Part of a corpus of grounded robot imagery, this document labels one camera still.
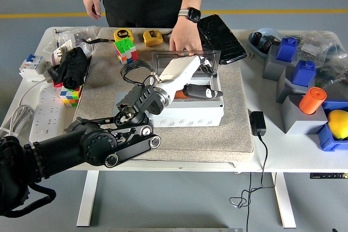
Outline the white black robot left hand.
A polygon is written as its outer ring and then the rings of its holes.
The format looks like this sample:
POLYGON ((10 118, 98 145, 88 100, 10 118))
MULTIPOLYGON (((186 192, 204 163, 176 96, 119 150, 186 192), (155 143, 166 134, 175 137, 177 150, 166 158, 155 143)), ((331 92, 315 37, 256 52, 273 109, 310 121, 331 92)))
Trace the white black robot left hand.
POLYGON ((180 57, 169 62, 159 76, 159 83, 154 87, 155 91, 164 97, 165 105, 169 105, 174 100, 176 92, 180 90, 189 98, 208 100, 223 96, 221 91, 189 83, 200 65, 204 65, 208 72, 212 71, 209 60, 199 55, 180 57))

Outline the person's left hand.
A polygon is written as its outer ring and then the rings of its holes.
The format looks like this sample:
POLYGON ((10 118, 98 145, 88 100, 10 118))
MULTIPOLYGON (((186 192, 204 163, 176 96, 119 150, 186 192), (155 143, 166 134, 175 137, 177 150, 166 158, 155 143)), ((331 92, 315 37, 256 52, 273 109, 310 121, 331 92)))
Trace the person's left hand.
POLYGON ((202 51, 197 24, 179 16, 170 37, 170 51, 202 51))

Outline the person's right hand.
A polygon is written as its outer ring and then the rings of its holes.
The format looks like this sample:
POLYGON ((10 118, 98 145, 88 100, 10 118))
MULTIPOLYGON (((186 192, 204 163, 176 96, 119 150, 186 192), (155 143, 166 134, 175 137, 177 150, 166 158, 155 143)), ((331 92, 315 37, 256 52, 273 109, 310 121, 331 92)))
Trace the person's right hand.
POLYGON ((93 20, 101 18, 101 0, 83 0, 86 12, 93 20))

